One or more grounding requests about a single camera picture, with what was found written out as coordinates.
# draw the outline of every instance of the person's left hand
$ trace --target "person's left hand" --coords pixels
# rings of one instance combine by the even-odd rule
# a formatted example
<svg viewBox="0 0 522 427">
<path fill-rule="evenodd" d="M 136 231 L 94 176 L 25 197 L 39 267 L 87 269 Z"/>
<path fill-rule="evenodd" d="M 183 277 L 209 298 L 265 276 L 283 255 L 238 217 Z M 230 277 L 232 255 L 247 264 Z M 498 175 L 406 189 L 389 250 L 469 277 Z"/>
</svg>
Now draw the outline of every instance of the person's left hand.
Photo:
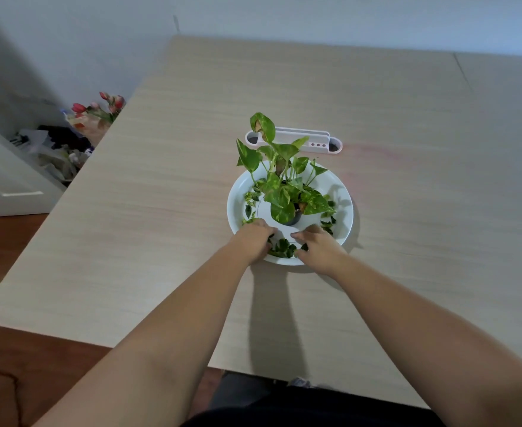
<svg viewBox="0 0 522 427">
<path fill-rule="evenodd" d="M 247 261 L 248 265 L 265 257 L 271 244 L 267 242 L 269 235 L 277 232 L 277 228 L 269 226 L 263 219 L 243 225 L 229 240 L 236 254 Z"/>
</svg>

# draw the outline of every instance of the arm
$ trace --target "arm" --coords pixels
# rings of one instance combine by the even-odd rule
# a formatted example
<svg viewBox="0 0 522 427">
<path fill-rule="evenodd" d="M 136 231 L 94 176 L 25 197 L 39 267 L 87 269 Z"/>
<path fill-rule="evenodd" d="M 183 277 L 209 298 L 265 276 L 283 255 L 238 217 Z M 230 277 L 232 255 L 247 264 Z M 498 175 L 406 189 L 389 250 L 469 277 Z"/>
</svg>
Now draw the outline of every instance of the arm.
<svg viewBox="0 0 522 427">
<path fill-rule="evenodd" d="M 264 220 L 230 242 L 162 301 L 36 427 L 177 426 L 218 342 L 246 268 L 275 231 Z"/>
<path fill-rule="evenodd" d="M 522 425 L 522 359 L 470 322 L 350 257 L 319 227 L 299 258 L 333 278 L 423 400 L 449 426 Z"/>
</svg>

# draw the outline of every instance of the person's right hand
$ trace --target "person's right hand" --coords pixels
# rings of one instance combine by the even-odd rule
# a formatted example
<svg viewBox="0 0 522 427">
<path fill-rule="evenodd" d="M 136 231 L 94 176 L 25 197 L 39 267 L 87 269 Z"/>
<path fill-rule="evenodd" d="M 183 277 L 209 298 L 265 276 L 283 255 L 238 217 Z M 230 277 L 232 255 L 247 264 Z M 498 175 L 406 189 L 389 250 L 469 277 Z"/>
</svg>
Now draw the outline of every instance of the person's right hand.
<svg viewBox="0 0 522 427">
<path fill-rule="evenodd" d="M 319 274 L 331 276 L 339 262 L 348 256 L 336 240 L 318 225 L 310 225 L 305 230 L 291 234 L 299 243 L 307 243 L 308 251 L 298 249 L 295 255 Z"/>
</svg>

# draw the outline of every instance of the black plant pot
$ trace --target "black plant pot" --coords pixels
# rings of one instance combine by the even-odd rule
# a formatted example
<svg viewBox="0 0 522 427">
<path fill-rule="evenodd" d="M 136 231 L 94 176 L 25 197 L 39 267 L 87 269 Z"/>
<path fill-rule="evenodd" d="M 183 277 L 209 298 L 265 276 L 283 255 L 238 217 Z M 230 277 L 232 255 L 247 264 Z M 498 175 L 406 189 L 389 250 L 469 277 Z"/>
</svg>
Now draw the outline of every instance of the black plant pot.
<svg viewBox="0 0 522 427">
<path fill-rule="evenodd" d="M 288 222 L 283 223 L 283 224 L 285 226 L 293 226 L 299 222 L 300 216 L 302 216 L 302 211 L 300 211 L 299 205 L 295 204 L 294 205 L 294 217 L 291 220 L 289 220 Z"/>
</svg>

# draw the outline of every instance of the pothos plant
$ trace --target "pothos plant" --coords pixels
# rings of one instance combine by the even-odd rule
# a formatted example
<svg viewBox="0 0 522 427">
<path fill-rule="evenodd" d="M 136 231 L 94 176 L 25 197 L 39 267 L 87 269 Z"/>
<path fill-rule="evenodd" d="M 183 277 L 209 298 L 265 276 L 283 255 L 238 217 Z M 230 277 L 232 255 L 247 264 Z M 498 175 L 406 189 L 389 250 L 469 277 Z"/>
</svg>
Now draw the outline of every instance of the pothos plant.
<svg viewBox="0 0 522 427">
<path fill-rule="evenodd" d="M 292 225 L 298 222 L 302 214 L 322 213 L 322 219 L 330 218 L 330 220 L 321 220 L 321 226 L 332 235 L 332 226 L 336 223 L 334 219 L 335 203 L 330 200 L 328 195 L 323 195 L 310 186 L 316 177 L 328 170 L 317 166 L 316 159 L 310 161 L 308 157 L 296 156 L 300 147 L 308 141 L 309 137 L 299 138 L 292 144 L 274 143 L 275 124 L 269 117 L 257 112 L 249 121 L 251 129 L 256 133 L 261 133 L 268 145 L 252 150 L 239 139 L 237 140 L 239 151 L 237 166 L 245 166 L 253 181 L 252 190 L 245 193 L 244 197 L 246 205 L 243 224 L 255 220 L 255 203 L 264 200 L 271 203 L 273 219 L 283 225 Z M 263 156 L 265 156 L 267 164 L 263 161 Z M 265 168 L 267 176 L 256 180 L 253 177 L 253 172 L 257 170 L 260 164 Z M 305 182 L 302 179 L 302 174 L 309 164 L 312 169 Z M 297 249 L 296 245 L 289 243 L 286 238 L 281 238 L 271 245 L 269 254 L 282 258 L 292 258 Z M 304 244 L 301 249 L 307 250 L 307 245 Z"/>
</svg>

